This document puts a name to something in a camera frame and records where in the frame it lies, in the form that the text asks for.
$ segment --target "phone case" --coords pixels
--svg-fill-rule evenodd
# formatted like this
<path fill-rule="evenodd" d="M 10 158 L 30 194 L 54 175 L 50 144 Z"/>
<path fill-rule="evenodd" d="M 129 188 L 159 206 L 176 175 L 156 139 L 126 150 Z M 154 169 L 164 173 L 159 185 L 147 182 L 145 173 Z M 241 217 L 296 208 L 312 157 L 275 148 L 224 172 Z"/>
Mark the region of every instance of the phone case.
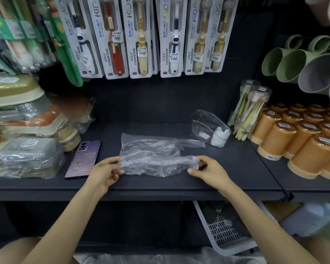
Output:
<path fill-rule="evenodd" d="M 76 154 L 66 172 L 65 179 L 86 177 L 97 159 L 101 141 L 80 142 Z"/>

